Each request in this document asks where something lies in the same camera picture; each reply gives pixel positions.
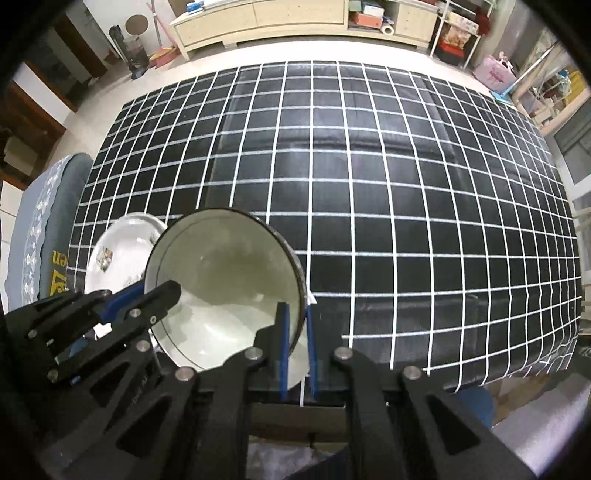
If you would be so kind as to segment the white metal shelf rack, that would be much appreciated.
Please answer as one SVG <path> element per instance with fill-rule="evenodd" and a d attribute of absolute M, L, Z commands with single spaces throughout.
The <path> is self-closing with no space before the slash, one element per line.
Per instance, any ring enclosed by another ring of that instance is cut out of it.
<path fill-rule="evenodd" d="M 491 28 L 496 1 L 436 1 L 431 57 L 465 70 Z"/>

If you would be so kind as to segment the black vacuum cleaner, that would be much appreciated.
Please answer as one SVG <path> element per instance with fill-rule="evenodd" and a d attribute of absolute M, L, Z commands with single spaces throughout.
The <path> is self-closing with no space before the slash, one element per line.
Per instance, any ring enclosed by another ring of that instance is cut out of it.
<path fill-rule="evenodd" d="M 149 68 L 150 61 L 139 38 L 124 37 L 119 26 L 112 26 L 108 34 L 125 61 L 131 79 L 136 80 L 143 76 Z"/>

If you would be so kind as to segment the white grey speckled bowl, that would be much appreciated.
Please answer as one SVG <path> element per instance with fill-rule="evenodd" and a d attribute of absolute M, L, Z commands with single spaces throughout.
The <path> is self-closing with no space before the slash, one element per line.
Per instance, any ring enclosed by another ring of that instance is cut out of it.
<path fill-rule="evenodd" d="M 297 338 L 294 351 L 290 353 L 288 359 L 287 371 L 287 389 L 290 390 L 301 383 L 301 380 L 308 375 L 310 370 L 310 360 L 308 360 L 308 332 L 307 332 L 307 315 L 311 310 L 311 306 L 317 303 L 314 294 L 308 291 L 307 310 L 304 313 L 304 323 L 301 326 L 300 336 Z"/>

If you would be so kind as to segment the blue grey lace-covered chair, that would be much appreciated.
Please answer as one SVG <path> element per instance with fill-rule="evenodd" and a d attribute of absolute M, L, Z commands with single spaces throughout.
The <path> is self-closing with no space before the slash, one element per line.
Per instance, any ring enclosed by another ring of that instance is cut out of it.
<path fill-rule="evenodd" d="M 67 290 L 68 247 L 93 159 L 68 155 L 24 191 L 7 257 L 6 312 Z"/>

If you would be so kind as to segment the cream wooden tv cabinet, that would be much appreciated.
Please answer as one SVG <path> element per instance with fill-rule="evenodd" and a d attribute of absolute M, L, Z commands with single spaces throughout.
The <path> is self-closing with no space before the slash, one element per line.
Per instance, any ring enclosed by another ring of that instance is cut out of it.
<path fill-rule="evenodd" d="M 422 1 L 392 1 L 393 14 L 378 28 L 352 20 L 347 1 L 214 1 L 185 12 L 169 24 L 181 55 L 221 43 L 301 36 L 339 36 L 384 40 L 426 51 L 438 8 Z"/>

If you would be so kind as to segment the black white grid tablecloth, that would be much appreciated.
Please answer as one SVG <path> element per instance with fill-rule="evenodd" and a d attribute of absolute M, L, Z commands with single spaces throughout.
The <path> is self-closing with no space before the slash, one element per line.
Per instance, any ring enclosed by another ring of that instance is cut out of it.
<path fill-rule="evenodd" d="M 570 364 L 581 273 L 564 186 L 538 128 L 478 91 L 303 61 L 135 95 L 83 190 L 69 285 L 116 219 L 199 207 L 280 232 L 325 319 L 380 363 L 452 388 Z"/>

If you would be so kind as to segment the white plate bear print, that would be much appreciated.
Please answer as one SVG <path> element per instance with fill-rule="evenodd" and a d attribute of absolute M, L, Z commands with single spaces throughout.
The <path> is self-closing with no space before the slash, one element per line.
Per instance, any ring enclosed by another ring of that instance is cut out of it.
<path fill-rule="evenodd" d="M 130 213 L 108 227 L 93 248 L 85 274 L 84 292 L 119 292 L 144 275 L 153 247 L 166 225 L 147 213 Z"/>

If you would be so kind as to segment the cream floral pattern bowl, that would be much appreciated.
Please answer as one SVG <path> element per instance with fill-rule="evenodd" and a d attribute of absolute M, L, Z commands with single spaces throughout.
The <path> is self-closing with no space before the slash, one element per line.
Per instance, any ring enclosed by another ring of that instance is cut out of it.
<path fill-rule="evenodd" d="M 158 238 L 146 266 L 147 291 L 173 280 L 178 303 L 152 332 L 179 367 L 209 370 L 252 346 L 290 305 L 290 353 L 304 323 L 308 286 L 296 252 L 263 221 L 230 208 L 187 214 Z"/>

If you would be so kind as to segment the wooden framed floor mirror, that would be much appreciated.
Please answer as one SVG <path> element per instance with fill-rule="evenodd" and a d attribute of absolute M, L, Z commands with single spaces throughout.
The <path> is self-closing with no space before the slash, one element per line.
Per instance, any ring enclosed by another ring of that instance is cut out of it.
<path fill-rule="evenodd" d="M 510 98 L 546 137 L 563 127 L 590 99 L 590 85 L 556 41 L 524 70 Z"/>

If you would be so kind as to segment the red dustpan with broom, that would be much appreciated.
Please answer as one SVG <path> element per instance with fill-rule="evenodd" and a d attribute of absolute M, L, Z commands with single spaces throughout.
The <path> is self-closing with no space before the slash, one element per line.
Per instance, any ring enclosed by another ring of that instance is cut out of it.
<path fill-rule="evenodd" d="M 176 45 L 176 42 L 169 34 L 167 27 L 160 20 L 156 13 L 155 1 L 150 0 L 146 3 L 146 5 L 152 14 L 152 21 L 155 29 L 156 40 L 158 42 L 158 50 L 149 57 L 150 66 L 152 68 L 158 69 L 174 61 L 180 55 L 180 52 Z M 168 39 L 168 46 L 165 46 L 163 44 L 161 34 L 164 34 Z"/>

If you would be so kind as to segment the pink gift bag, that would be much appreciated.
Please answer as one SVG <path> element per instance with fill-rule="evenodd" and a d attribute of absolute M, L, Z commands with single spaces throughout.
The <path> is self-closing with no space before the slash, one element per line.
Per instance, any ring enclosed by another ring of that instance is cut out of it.
<path fill-rule="evenodd" d="M 472 73 L 477 80 L 495 93 L 503 93 L 517 79 L 514 67 L 503 51 L 497 56 L 486 56 Z"/>

